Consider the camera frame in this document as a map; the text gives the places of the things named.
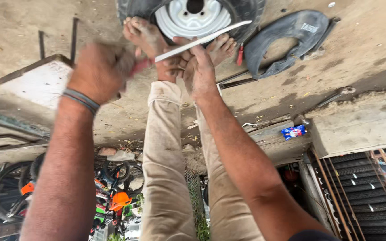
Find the blue wrapper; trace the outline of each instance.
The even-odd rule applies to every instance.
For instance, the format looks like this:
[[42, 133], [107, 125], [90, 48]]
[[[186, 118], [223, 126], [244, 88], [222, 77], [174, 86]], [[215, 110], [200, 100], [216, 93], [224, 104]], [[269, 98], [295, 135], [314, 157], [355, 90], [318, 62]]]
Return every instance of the blue wrapper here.
[[304, 135], [308, 131], [307, 128], [304, 127], [304, 125], [296, 126], [296, 127], [289, 127], [282, 129], [281, 133], [284, 136], [285, 140], [290, 140], [293, 137]]

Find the white wheel rim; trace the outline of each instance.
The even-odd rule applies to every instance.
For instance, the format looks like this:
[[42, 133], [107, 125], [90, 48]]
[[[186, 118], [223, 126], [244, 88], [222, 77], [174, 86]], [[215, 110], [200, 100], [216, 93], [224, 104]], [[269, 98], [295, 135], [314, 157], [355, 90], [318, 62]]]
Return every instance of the white wheel rim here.
[[155, 13], [157, 25], [169, 39], [175, 36], [201, 38], [227, 27], [232, 21], [229, 12], [217, 0], [204, 0], [203, 9], [196, 14], [187, 10], [187, 1], [173, 0]]

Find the bracelet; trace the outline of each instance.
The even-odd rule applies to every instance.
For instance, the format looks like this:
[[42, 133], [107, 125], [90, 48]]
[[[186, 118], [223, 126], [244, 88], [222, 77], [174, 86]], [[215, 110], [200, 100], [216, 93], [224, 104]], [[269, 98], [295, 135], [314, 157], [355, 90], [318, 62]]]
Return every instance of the bracelet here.
[[78, 103], [82, 104], [83, 106], [87, 107], [90, 110], [90, 112], [92, 112], [93, 116], [96, 115], [96, 112], [100, 107], [98, 103], [94, 102], [92, 99], [90, 99], [89, 97], [83, 95], [82, 93], [76, 90], [66, 89], [63, 92], [62, 96], [75, 100]]

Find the bare foot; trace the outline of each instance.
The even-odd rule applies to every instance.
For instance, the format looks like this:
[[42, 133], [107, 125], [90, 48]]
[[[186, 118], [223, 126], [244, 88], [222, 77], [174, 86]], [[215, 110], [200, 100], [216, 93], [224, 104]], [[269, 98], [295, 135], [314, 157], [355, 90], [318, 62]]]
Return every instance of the bare foot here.
[[212, 64], [217, 67], [223, 60], [233, 55], [236, 41], [230, 38], [227, 33], [218, 36], [206, 47], [206, 51], [212, 59]]
[[140, 47], [149, 58], [164, 53], [168, 46], [156, 25], [140, 17], [127, 17], [123, 20], [123, 34], [126, 39]]

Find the leg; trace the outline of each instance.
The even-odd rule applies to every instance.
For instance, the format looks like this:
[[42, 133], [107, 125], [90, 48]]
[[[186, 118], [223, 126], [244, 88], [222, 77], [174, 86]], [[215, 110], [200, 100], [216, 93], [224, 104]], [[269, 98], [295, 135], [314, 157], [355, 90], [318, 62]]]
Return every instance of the leg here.
[[[208, 47], [214, 66], [232, 55], [236, 42], [220, 35]], [[199, 130], [209, 178], [211, 234], [214, 241], [263, 241], [249, 207], [230, 180], [220, 161], [217, 146], [202, 112], [196, 107]]]
[[181, 152], [181, 90], [168, 81], [151, 85], [144, 139], [142, 240], [196, 240]]

